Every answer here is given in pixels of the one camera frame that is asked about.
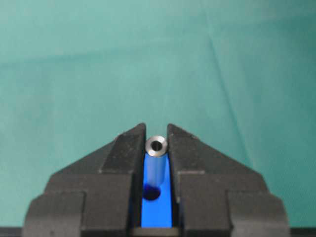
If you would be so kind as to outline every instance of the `teal fabric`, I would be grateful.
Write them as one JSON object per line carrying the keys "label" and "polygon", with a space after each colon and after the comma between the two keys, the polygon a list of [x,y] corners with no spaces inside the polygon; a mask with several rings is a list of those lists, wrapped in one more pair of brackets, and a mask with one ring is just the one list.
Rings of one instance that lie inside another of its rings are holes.
{"label": "teal fabric", "polygon": [[139,122],[261,172],[316,226],[316,1],[0,3],[0,226],[50,174]]}

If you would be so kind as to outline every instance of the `steel tube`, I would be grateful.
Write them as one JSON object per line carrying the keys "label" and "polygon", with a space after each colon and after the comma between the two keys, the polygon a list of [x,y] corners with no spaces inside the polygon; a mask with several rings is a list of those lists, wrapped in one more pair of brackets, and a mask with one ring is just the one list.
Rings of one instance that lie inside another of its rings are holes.
{"label": "steel tube", "polygon": [[147,185],[158,188],[164,180],[168,143],[162,136],[153,136],[146,142]]}

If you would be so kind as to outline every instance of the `cylinder end hole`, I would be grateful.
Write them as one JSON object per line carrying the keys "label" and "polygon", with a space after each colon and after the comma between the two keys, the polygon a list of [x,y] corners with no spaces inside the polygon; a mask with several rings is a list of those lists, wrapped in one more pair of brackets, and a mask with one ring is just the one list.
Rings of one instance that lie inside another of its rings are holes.
{"label": "cylinder end hole", "polygon": [[159,141],[153,141],[151,147],[155,152],[158,152],[162,149],[162,144]]}

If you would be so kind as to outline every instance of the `metal cylinder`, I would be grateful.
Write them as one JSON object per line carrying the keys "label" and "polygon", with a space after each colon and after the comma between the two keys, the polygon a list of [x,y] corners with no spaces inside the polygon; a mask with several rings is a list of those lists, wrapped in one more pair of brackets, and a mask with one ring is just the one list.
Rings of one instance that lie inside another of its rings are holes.
{"label": "metal cylinder", "polygon": [[164,172],[166,167],[166,152],[168,143],[162,136],[153,136],[146,142],[145,148],[147,152],[147,185],[159,187],[164,180]]}

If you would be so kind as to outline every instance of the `black vise jaw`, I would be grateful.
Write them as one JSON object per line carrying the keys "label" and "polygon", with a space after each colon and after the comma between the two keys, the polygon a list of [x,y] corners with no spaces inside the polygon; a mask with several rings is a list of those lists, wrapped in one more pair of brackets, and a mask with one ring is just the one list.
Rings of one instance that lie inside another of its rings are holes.
{"label": "black vise jaw", "polygon": [[172,228],[141,228],[146,126],[53,174],[23,237],[289,237],[282,201],[256,171],[169,124]]}

